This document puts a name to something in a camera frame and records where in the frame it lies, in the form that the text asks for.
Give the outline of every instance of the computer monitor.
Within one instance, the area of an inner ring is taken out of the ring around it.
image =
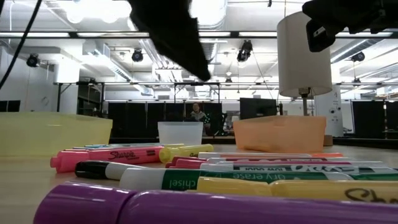
[[[241,119],[274,116],[277,114],[277,102],[270,99],[240,98]]]

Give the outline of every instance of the green marker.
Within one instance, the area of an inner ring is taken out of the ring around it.
[[[350,174],[354,180],[396,180],[398,181],[398,174]]]
[[[120,188],[131,190],[196,190],[199,177],[219,177],[271,183],[277,180],[352,180],[338,172],[248,172],[197,169],[136,169],[124,171]]]

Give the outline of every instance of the lamp stand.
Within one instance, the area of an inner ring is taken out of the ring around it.
[[[303,99],[303,115],[308,116],[308,109],[307,109],[307,98],[310,94],[310,88],[299,88],[298,93],[301,95]]]

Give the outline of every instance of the orange plastic bin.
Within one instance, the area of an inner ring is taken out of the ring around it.
[[[238,149],[265,152],[323,151],[323,116],[267,116],[233,123]]]

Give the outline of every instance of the purple marker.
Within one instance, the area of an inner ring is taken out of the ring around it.
[[[383,203],[128,190],[67,182],[37,209],[34,224],[396,224]]]

